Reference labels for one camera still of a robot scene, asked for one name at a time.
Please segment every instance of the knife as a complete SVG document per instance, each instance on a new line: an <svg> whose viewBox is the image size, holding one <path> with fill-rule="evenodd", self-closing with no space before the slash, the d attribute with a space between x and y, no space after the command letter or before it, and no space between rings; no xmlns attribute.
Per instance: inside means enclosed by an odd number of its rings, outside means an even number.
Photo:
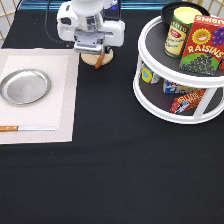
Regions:
<svg viewBox="0 0 224 224"><path fill-rule="evenodd" d="M57 129L49 126L0 126L1 131L56 131Z"/></svg>

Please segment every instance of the black table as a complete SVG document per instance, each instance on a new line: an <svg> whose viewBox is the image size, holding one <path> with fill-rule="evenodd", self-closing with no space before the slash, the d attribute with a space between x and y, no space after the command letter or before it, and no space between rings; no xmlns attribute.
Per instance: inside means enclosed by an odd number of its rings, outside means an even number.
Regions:
<svg viewBox="0 0 224 224"><path fill-rule="evenodd" d="M64 48L44 14L18 11L3 47ZM0 146L1 224L223 224L224 113L173 124L134 96L138 37L159 14L122 11L112 62L95 71L80 60L72 142ZM49 31L57 38L56 12Z"/></svg>

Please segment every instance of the metal plate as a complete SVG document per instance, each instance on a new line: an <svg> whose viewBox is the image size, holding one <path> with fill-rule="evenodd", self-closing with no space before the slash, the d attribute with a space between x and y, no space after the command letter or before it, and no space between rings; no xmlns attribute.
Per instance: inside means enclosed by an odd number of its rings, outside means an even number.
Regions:
<svg viewBox="0 0 224 224"><path fill-rule="evenodd" d="M49 88L50 79L43 71L24 69L3 79L0 94L9 103L26 104L43 97Z"/></svg>

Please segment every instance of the knife handle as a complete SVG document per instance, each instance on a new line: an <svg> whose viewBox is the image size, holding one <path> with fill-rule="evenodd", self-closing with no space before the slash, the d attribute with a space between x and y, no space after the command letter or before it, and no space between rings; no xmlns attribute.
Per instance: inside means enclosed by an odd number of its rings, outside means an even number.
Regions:
<svg viewBox="0 0 224 224"><path fill-rule="evenodd" d="M18 131L18 126L0 126L0 131Z"/></svg>

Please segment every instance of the white paper mat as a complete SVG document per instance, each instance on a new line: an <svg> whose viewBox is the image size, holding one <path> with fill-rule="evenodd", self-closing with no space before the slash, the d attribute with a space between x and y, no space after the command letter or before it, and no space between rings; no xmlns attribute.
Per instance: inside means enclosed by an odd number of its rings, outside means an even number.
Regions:
<svg viewBox="0 0 224 224"><path fill-rule="evenodd" d="M52 81L47 95L31 104L13 106L0 98L0 125L58 129L0 132L0 144L72 141L78 62L79 54L73 50L0 50L0 80L13 71L34 68L46 72Z"/></svg>

